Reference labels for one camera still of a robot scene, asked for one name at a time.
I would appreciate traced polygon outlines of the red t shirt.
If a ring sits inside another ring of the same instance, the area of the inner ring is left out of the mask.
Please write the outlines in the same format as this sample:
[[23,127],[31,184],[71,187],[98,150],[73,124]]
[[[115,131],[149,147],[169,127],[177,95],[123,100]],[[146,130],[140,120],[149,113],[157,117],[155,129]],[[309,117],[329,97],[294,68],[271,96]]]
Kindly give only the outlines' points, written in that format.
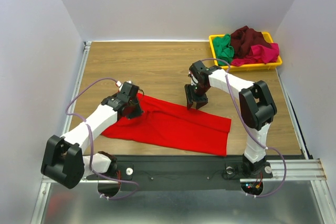
[[179,150],[226,156],[231,119],[138,95],[143,113],[121,118],[102,136]]

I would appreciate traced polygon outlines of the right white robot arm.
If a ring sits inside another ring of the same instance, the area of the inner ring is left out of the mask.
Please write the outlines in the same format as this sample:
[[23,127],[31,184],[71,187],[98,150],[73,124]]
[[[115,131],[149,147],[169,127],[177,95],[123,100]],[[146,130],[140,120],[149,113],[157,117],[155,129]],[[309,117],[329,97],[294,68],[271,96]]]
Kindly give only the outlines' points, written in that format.
[[241,170],[253,177],[266,164],[266,140],[268,130],[277,114],[277,107],[264,81],[252,82],[236,77],[220,66],[207,67],[201,60],[192,63],[186,84],[186,106],[196,109],[208,104],[206,92],[210,88],[230,94],[238,116],[247,132],[247,146],[243,154]]

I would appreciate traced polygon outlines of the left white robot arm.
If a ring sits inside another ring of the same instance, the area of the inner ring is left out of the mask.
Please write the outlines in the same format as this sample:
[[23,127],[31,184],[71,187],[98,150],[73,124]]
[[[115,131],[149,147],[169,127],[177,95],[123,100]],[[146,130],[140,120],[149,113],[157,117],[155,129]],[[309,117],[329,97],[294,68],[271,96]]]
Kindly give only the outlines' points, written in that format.
[[108,127],[122,118],[133,119],[143,113],[138,99],[141,89],[131,81],[117,81],[116,85],[117,93],[104,98],[78,126],[48,139],[41,164],[44,176],[72,189],[90,175],[106,179],[116,175],[117,166],[111,155],[104,152],[83,155],[87,148],[93,149],[94,140]]

